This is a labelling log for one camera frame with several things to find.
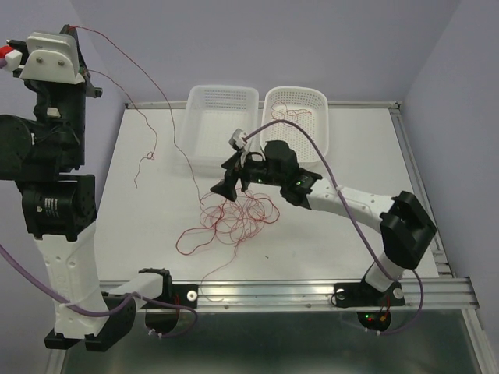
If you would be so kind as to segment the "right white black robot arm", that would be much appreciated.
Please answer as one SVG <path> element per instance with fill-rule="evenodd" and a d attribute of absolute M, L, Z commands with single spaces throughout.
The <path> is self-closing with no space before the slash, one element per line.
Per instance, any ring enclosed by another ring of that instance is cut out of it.
<path fill-rule="evenodd" d="M 295 151 L 281 140 L 270 141 L 257 159 L 253 156 L 237 150 L 223 163 L 224 177 L 210 191 L 234 202 L 236 191 L 246 191 L 252 183 L 277 186 L 293 206 L 352 218 L 356 227 L 374 229 L 384 251 L 359 284 L 360 298 L 368 304 L 383 299 L 406 270 L 415 270 L 434 239 L 434 222 L 410 192 L 382 196 L 335 187 L 330 178 L 301 168 Z"/>

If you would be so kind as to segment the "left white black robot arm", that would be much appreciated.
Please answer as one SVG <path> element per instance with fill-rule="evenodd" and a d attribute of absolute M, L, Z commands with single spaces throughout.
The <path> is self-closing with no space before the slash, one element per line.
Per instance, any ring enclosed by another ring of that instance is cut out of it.
<path fill-rule="evenodd" d="M 143 269 L 115 290 L 101 290 L 95 177 L 78 170 L 85 161 L 86 100 L 102 91 L 91 82 L 76 29 L 8 41 L 1 67 L 36 94 L 33 118 L 1 116 L 1 178 L 16 184 L 27 231 L 48 272 L 44 290 L 55 303 L 55 326 L 45 346 L 67 350 L 83 342 L 88 351 L 107 351 L 144 305 L 172 301 L 171 275 Z"/>

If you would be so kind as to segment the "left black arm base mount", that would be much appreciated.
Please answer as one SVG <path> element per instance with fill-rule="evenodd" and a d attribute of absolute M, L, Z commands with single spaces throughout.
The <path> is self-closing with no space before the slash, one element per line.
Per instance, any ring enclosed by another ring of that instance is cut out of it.
<path fill-rule="evenodd" d="M 196 283 L 179 283 L 173 281 L 169 270 L 156 268 L 143 268 L 138 274 L 156 274 L 162 277 L 162 292 L 156 298 L 159 302 L 188 306 L 196 309 L 199 297 L 199 285 Z"/>

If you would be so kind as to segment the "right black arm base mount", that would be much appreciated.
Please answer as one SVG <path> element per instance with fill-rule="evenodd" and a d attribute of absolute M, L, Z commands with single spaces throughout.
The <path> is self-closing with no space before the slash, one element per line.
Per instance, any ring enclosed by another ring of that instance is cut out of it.
<path fill-rule="evenodd" d="M 341 309 L 404 306 L 405 298 L 402 285 L 391 283 L 386 291 L 378 291 L 361 280 L 334 284 L 331 304 Z"/>

